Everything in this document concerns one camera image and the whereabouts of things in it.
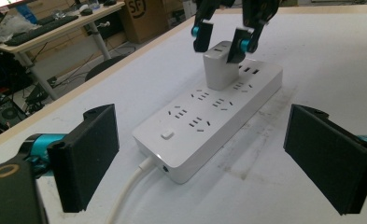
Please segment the white power strip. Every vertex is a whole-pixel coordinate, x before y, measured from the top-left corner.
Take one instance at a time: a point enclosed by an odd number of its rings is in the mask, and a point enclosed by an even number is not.
[[[282,67],[249,59],[222,91],[206,83],[177,97],[134,130],[140,149],[175,182],[188,181],[280,88]]]

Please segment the background desk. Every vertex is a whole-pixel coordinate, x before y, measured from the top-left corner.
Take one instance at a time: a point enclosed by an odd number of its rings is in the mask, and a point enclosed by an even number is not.
[[[282,65],[282,88],[186,184],[157,169],[148,174],[128,197],[119,223],[367,224],[367,199],[360,215],[340,217],[283,149],[292,103],[323,110],[352,133],[367,133],[367,13],[338,14],[363,11],[367,7],[280,8],[248,57]],[[241,18],[240,10],[215,15],[211,45],[231,40]],[[37,181],[50,223],[105,222],[122,186],[145,158],[133,128],[204,80],[202,55],[192,50],[192,22],[0,135],[2,162],[30,134],[68,133],[84,111],[116,104],[120,153],[86,212],[64,214],[53,179]]]
[[[102,51],[105,60],[111,58],[104,43],[104,40],[99,34],[94,22],[121,9],[121,7],[123,7],[124,5],[124,2],[118,2],[116,5],[110,7],[104,7],[103,5],[101,5],[100,8],[94,10],[93,14],[89,16],[79,16],[77,20],[71,21],[64,26],[52,30],[17,47],[11,47],[2,44],[0,45],[0,50],[15,54],[21,61],[22,65],[30,68],[32,74],[36,77],[40,85],[49,94],[49,96],[53,100],[56,100],[58,99],[58,96],[49,85],[47,80],[58,74],[58,72],[56,72],[58,69],[63,71],[69,66],[72,66],[73,64],[83,60],[85,57],[91,55],[91,53],[93,53],[93,51],[97,49]],[[31,59],[29,59],[29,57],[27,56],[27,51],[34,49],[38,46],[45,45],[49,41],[65,35],[67,32],[71,32],[72,30],[80,29],[87,24],[91,27],[92,36],[87,37],[76,45],[68,49],[64,49],[58,54],[55,54],[50,58],[45,59],[44,61],[40,61],[39,63],[32,62]]]

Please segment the white power adapter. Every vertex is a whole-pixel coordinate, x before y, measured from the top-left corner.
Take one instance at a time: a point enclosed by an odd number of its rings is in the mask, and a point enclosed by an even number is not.
[[[279,65],[249,59],[227,64],[230,45],[224,41],[205,53],[207,84],[183,93],[134,129],[142,152],[179,184],[188,181],[282,84]],[[226,72],[239,75],[229,78]],[[219,90],[223,82],[227,85]]]

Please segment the power outlet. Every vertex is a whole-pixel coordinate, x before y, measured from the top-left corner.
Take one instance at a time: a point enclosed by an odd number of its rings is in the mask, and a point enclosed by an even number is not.
[[[189,90],[133,132],[140,149],[179,184],[188,181],[280,88],[282,67],[243,60],[222,91]]]

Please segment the power cord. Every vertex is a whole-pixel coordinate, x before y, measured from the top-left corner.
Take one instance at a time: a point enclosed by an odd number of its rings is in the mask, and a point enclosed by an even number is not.
[[[133,173],[133,175],[130,177],[128,182],[123,187],[119,198],[114,202],[114,205],[111,209],[110,215],[107,218],[106,223],[112,224],[113,221],[116,218],[116,215],[118,214],[126,196],[130,192],[130,189],[134,187],[134,184],[137,183],[137,181],[143,177],[143,174],[147,173],[154,167],[154,161],[151,157],[147,157],[142,163],[140,163],[139,167],[136,169],[136,171]]]

